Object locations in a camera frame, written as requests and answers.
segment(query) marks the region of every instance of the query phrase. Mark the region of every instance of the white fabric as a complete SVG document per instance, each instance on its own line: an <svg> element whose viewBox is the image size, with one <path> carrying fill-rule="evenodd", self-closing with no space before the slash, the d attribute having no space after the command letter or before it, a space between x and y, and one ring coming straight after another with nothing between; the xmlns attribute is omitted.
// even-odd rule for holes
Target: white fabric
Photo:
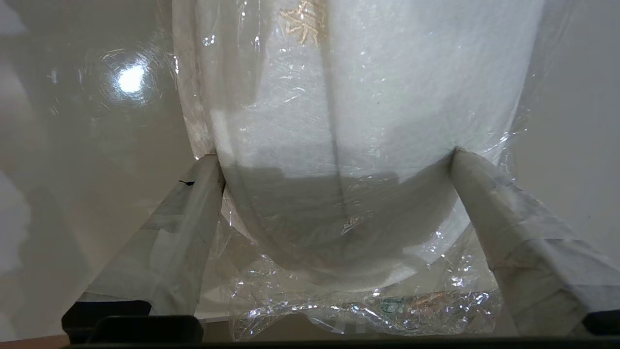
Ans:
<svg viewBox="0 0 620 349"><path fill-rule="evenodd" d="M433 263L469 223L448 156L497 161L542 6L203 2L218 14L198 21L205 99L249 233L339 289Z"/></svg>

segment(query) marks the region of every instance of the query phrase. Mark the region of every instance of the clear plastic film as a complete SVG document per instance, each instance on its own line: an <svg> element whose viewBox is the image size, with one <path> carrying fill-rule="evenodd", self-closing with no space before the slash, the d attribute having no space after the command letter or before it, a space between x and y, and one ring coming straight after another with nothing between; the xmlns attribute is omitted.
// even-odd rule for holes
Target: clear plastic film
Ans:
<svg viewBox="0 0 620 349"><path fill-rule="evenodd" d="M500 295L448 167L456 146L500 162L544 5L175 3L229 189L205 293L229 298L235 339L293 312L340 333L492 330Z"/></svg>

